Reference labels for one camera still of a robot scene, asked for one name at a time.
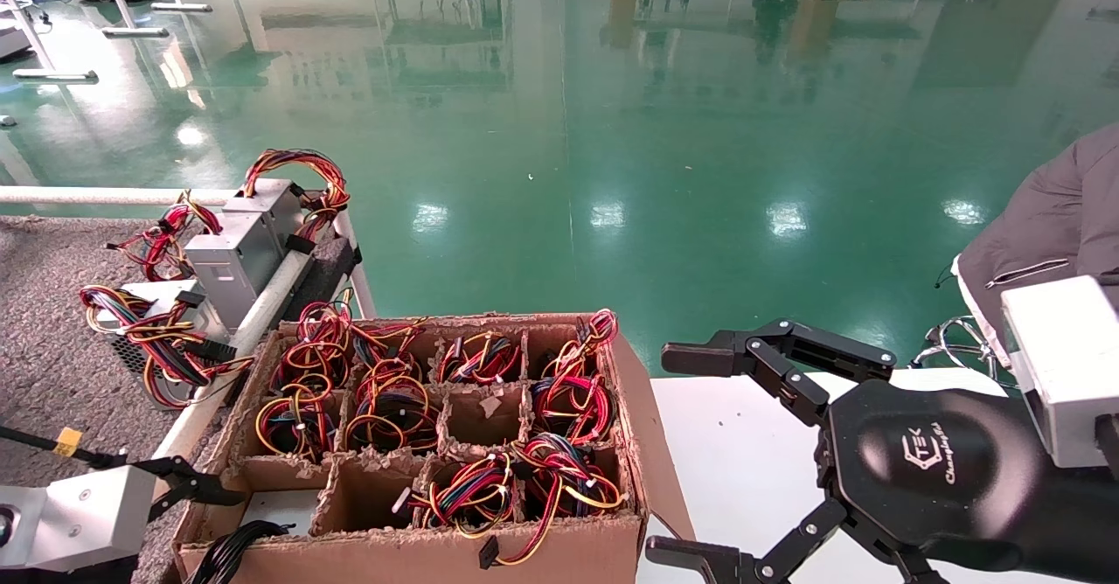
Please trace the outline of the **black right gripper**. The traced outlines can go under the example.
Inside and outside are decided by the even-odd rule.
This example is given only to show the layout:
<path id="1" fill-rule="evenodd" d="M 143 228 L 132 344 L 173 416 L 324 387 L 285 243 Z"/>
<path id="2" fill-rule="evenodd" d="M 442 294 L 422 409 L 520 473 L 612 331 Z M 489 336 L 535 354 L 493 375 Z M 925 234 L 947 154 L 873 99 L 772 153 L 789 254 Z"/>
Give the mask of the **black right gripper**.
<path id="1" fill-rule="evenodd" d="M 899 358 L 878 346 L 780 318 L 716 330 L 706 343 L 665 343 L 665 373 L 744 376 L 803 425 L 822 425 L 828 497 L 756 557 L 732 546 L 651 536 L 646 557 L 707 583 L 790 583 L 845 531 L 903 583 L 943 583 L 928 561 L 976 571 L 1047 568 L 1060 545 L 1053 465 L 1023 402 L 972 390 L 906 390 L 887 380 Z M 803 373 L 855 388 L 829 394 Z"/>

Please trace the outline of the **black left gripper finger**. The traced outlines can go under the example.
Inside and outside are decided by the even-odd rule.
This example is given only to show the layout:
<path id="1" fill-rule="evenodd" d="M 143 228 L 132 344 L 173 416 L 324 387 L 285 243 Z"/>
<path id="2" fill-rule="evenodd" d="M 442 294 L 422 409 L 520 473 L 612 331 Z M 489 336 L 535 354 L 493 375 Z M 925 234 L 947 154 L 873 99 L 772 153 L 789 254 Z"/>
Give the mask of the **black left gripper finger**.
<path id="1" fill-rule="evenodd" d="M 171 507 L 181 501 L 234 507 L 247 500 L 247 494 L 220 484 L 220 477 L 197 471 L 184 456 L 163 456 L 131 463 L 141 471 L 164 480 L 169 489 L 156 497 L 150 507 L 148 521 L 153 522 Z"/>

